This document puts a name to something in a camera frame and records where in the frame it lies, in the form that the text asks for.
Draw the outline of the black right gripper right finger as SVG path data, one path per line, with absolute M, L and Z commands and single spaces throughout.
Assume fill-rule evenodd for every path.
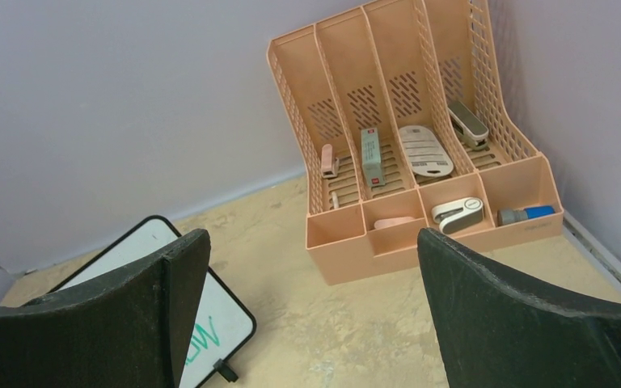
M 420 271 L 452 387 L 621 387 L 621 304 L 576 293 L 427 228 Z

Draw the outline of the white whiteboard black frame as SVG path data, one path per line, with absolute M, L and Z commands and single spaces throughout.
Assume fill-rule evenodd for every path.
M 67 289 L 129 264 L 180 236 L 181 233 L 165 217 L 149 216 L 55 285 L 52 291 Z M 205 277 L 180 386 L 201 387 L 216 373 L 228 382 L 237 381 L 239 376 L 228 360 L 256 333 L 256 328 L 257 322 L 250 310 L 210 268 Z

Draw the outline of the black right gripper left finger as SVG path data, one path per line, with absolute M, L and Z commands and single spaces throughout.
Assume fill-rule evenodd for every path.
M 0 387 L 177 387 L 210 251 L 197 229 L 81 284 L 0 306 Z

